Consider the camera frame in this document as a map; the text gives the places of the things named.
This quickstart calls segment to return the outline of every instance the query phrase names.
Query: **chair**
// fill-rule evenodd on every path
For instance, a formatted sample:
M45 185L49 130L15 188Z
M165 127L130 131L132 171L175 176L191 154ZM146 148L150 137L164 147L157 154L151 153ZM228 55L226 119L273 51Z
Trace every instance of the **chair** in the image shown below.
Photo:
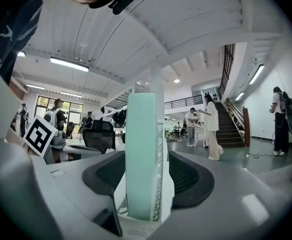
M73 130L75 128L75 124L73 122L68 122L67 123L67 128L66 128L66 139L70 138L71 140L73 139Z
M107 149L116 149L115 132L110 122L102 120L94 120L91 128L84 128L82 138L87 148L99 150L102 154Z

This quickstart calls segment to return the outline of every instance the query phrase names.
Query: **mint green panel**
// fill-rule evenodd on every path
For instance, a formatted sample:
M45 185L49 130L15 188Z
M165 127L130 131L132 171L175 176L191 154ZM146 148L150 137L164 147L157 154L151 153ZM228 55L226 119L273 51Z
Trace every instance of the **mint green panel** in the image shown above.
M153 219L158 166L158 129L154 93L128 97L125 138L128 216Z

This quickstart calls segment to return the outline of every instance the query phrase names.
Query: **window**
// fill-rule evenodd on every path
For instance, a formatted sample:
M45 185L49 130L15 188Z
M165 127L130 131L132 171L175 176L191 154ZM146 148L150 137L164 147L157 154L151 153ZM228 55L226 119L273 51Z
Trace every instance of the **window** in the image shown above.
M55 106L54 101L54 98L38 96L35 108L35 116L44 117L45 113ZM67 117L64 124L64 132L66 132L67 123L73 122L75 124L75 128L72 133L77 134L81 125L80 122L83 104L64 101L60 109L65 112L65 117Z

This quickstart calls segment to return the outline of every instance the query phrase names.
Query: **ceiling light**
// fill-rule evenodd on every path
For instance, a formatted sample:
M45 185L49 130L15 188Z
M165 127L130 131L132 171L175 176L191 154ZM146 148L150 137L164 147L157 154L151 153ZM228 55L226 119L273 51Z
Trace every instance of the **ceiling light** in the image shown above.
M83 98L83 96L81 96L81 95L72 94L72 93L68 93L68 92L64 92L64 91L61 91L60 94L64 94L64 95L68 95L68 96L73 96L73 97L76 97L76 98Z
M25 54L25 52L20 51L20 52L17 54L17 56L18 56L18 57L25 57L26 54Z
M73 63L73 62L69 62L69 61L62 60L62 59L59 59L59 58L54 58L54 57L50 57L50 62L51 63L55 63L55 64L59 64L59 65L63 65L63 66L66 66L66 67L70 67L70 68L73 68L73 69L76 69L76 70L85 71L85 72L88 72L88 69L89 69L88 66L82 66L82 65L79 65L79 64L76 64L76 63Z
M26 85L27 85L28 87L30 87L30 88L35 88L35 89L45 90L44 87L40 87L40 86L37 86L37 85L32 85L32 84L29 84L29 83L27 83Z
M244 92L241 92L238 97L235 99L235 101L238 101L242 96L244 95Z
M260 75L263 69L264 69L264 65L259 65L255 75L253 76L252 80L249 82L250 85L252 85L255 82L255 80L258 78L258 76Z

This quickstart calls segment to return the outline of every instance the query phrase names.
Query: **white sneaker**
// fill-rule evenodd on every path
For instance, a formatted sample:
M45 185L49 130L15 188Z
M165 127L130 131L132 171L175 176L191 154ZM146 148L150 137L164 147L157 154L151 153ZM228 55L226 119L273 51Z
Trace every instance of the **white sneaker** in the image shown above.
M214 160L214 161L218 161L218 160L219 160L219 159L215 159L215 158L213 158L213 157L211 157L211 156L209 156L208 159L209 159L209 160Z

